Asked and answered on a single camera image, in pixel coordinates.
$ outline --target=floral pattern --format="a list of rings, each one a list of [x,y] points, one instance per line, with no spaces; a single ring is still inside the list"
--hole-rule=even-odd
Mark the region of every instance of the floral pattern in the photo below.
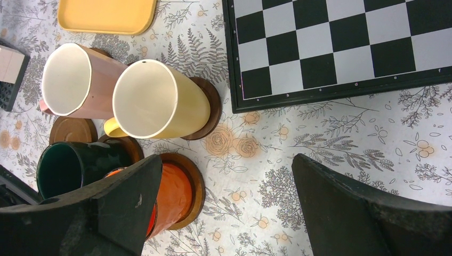
[[[58,0],[0,0],[1,39],[30,55],[13,111],[0,110],[0,164],[32,188],[56,120],[39,111],[42,72],[63,43],[124,63],[158,59],[208,79],[222,98],[204,139],[139,140],[145,155],[189,157],[207,187],[198,219],[146,241],[142,255],[312,255],[290,169],[299,153],[382,191],[452,205],[452,84],[233,114],[221,1],[159,0],[136,36],[65,31],[57,12]]]

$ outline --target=pink box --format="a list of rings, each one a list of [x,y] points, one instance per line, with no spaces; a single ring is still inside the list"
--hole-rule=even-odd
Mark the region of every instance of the pink box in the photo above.
[[[14,84],[25,55],[0,45],[0,81]]]

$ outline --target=yellow tray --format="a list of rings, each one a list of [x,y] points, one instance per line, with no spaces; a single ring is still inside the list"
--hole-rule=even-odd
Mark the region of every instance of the yellow tray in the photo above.
[[[58,23],[77,32],[137,35],[152,23],[157,0],[61,0]]]

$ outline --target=round brown coaster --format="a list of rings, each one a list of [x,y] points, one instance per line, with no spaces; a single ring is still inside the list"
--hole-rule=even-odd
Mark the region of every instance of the round brown coaster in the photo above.
[[[209,100],[209,104],[211,107],[211,115],[206,125],[204,125],[204,127],[201,128],[201,130],[190,135],[187,135],[185,137],[182,137],[182,139],[185,140],[199,140],[209,135],[218,125],[218,122],[220,121],[221,117],[222,104],[220,95],[218,94],[218,91],[211,82],[201,77],[190,77],[190,79],[193,82],[195,82],[199,86],[199,88],[201,88],[201,90],[207,96],[207,99]]]
[[[104,51],[102,49],[99,49],[99,48],[96,48],[96,47],[90,47],[90,49],[95,51],[95,52],[99,52],[101,55],[105,55],[105,56],[113,59],[113,57],[111,57],[110,53],[108,53],[108,52],[106,52],[106,51]]]
[[[204,200],[206,199],[206,187],[204,185],[203,175],[199,171],[196,164],[183,155],[164,153],[160,155],[160,158],[163,163],[171,163],[182,169],[191,183],[193,198],[190,210],[185,216],[181,217],[177,223],[168,228],[168,230],[181,229],[192,223],[203,209]]]
[[[144,158],[143,149],[141,149],[140,144],[138,144],[138,142],[132,137],[111,138],[104,135],[98,140],[98,142],[107,144],[112,141],[118,141],[124,147],[126,152],[130,155],[133,163],[136,163]]]
[[[58,117],[50,130],[49,145],[58,141],[95,142],[96,126],[91,119]]]

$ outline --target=chessboard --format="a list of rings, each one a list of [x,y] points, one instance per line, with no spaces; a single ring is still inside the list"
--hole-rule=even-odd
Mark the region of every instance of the chessboard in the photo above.
[[[240,113],[452,81],[452,0],[223,0]]]

